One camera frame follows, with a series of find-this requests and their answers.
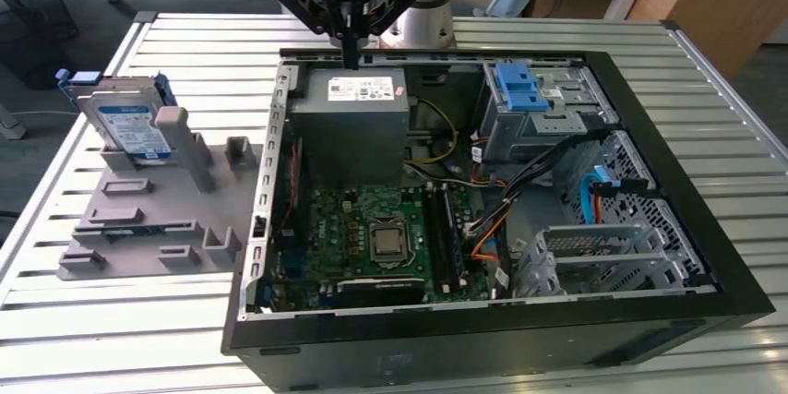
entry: ram slot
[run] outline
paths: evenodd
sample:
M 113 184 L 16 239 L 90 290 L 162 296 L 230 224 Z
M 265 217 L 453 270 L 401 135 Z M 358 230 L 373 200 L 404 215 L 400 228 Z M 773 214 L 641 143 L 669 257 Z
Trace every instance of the ram slot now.
M 458 287 L 458 275 L 452 258 L 450 233 L 446 225 L 444 192 L 425 188 L 421 193 L 426 232 L 426 248 L 432 267 L 432 282 L 437 293 L 449 293 Z
M 458 227 L 454 219 L 454 206 L 452 205 L 452 197 L 445 188 L 442 194 L 442 208 L 445 211 L 445 225 L 448 227 L 448 249 L 452 265 L 452 281 L 456 285 L 465 286 L 465 261 L 462 259 L 461 240 L 458 238 Z

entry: metal slatted table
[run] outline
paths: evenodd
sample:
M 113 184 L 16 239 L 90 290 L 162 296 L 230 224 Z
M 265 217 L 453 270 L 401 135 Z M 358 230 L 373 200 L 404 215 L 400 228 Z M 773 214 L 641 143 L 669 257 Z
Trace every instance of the metal slatted table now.
M 788 156 L 678 31 L 657 23 L 456 21 L 461 48 L 606 51 L 778 311 L 638 366 L 381 391 L 641 393 L 788 389 Z M 106 72 L 161 70 L 208 143 L 262 140 L 277 51 L 325 47 L 286 16 L 158 14 L 134 23 Z M 57 259 L 104 167 L 76 121 L 0 250 L 0 392 L 265 392 L 218 353 L 230 274 L 60 281 Z

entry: desk leg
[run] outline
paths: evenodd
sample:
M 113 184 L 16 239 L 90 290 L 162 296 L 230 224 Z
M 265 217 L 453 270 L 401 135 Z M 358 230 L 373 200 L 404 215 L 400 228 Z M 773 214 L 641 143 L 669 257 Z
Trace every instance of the desk leg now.
M 612 0 L 604 13 L 604 20 L 625 20 L 633 5 L 634 0 Z

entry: yellow wire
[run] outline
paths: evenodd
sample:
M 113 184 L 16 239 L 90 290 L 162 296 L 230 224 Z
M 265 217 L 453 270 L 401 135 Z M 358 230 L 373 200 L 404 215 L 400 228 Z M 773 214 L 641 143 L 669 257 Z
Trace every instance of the yellow wire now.
M 452 128 L 452 146 L 449 147 L 448 151 L 437 157 L 432 157 L 428 159 L 413 159 L 410 161 L 405 161 L 405 163 L 410 164 L 410 165 L 413 165 L 413 164 L 421 165 L 424 163 L 434 163 L 436 161 L 441 161 L 442 159 L 445 159 L 448 156 L 452 155 L 452 153 L 454 152 L 454 147 L 457 146 L 457 130 L 454 129 L 454 124 L 452 123 L 452 119 L 448 118 L 448 115 L 445 115 L 445 113 L 441 111 L 441 109 L 437 107 L 437 105 L 434 103 L 432 103 L 426 99 L 418 99 L 418 102 L 421 102 L 429 108 L 432 108 L 432 110 L 441 116 L 441 118 L 445 121 L 445 123 L 448 124 L 449 128 Z

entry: green circuit board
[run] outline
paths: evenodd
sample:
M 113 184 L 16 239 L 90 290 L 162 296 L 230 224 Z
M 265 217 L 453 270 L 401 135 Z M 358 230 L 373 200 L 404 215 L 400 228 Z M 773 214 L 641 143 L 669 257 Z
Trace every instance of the green circuit board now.
M 482 267 L 469 270 L 466 286 L 450 293 L 436 292 L 432 283 L 429 244 L 425 235 L 420 187 L 353 187 L 345 190 L 314 190 L 309 202 L 308 282 L 350 279 L 416 278 L 426 284 L 425 303 L 488 299 L 488 279 Z M 448 190 L 458 226 L 472 218 L 468 190 Z M 398 262 L 376 261 L 373 230 L 384 223 L 405 233 L 408 253 Z M 292 285 L 288 299 L 294 309 L 320 309 L 313 286 Z

